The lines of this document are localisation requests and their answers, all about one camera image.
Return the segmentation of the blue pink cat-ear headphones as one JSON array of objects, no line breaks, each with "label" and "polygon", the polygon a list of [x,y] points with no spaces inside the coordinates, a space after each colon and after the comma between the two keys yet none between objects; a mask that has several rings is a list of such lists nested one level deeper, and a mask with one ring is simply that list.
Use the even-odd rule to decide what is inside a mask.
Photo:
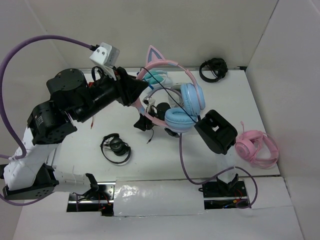
[{"label": "blue pink cat-ear headphones", "polygon": [[[190,78],[191,83],[183,83],[179,91],[169,88],[166,84],[168,72],[154,70],[154,68],[170,65],[178,67]],[[166,59],[154,46],[149,46],[146,55],[146,65],[140,69],[136,77],[151,89],[149,94],[141,101],[137,99],[132,105],[139,112],[139,120],[133,125],[141,131],[151,130],[154,126],[162,127],[168,132],[181,134],[188,132],[205,109],[206,103],[201,86],[194,75],[178,62]],[[159,90],[165,90],[176,104],[165,111],[153,110],[152,96]]]}]

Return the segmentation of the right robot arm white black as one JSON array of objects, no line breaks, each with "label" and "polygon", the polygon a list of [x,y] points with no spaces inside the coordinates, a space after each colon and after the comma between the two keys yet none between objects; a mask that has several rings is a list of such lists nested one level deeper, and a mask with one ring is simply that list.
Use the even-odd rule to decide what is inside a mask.
[{"label": "right robot arm white black", "polygon": [[239,175],[236,173],[232,179],[220,179],[219,176],[231,170],[232,167],[222,170],[214,176],[202,182],[193,181],[187,173],[182,149],[182,134],[195,128],[205,144],[215,154],[226,155],[228,150],[235,145],[237,130],[217,111],[210,110],[204,118],[194,111],[192,107],[169,107],[168,103],[160,103],[158,106],[150,107],[145,114],[140,114],[140,119],[134,124],[135,128],[142,131],[150,130],[154,125],[159,125],[158,121],[167,124],[165,131],[171,136],[179,136],[179,157],[182,171],[189,182],[194,185],[204,185],[209,181],[216,179],[217,187],[223,196],[230,196],[236,189]]}]

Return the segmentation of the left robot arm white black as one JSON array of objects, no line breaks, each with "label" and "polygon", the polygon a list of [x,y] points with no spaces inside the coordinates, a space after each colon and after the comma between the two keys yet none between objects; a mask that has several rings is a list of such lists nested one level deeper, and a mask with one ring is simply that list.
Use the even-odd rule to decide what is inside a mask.
[{"label": "left robot arm white black", "polygon": [[129,75],[122,67],[115,77],[105,73],[88,83],[82,71],[69,68],[46,82],[50,99],[31,112],[22,146],[0,167],[5,181],[2,198],[19,206],[23,200],[36,202],[53,192],[71,192],[92,200],[99,185],[90,173],[63,173],[46,164],[50,154],[76,132],[74,122],[85,122],[114,101],[130,106],[148,87],[147,82]]}]

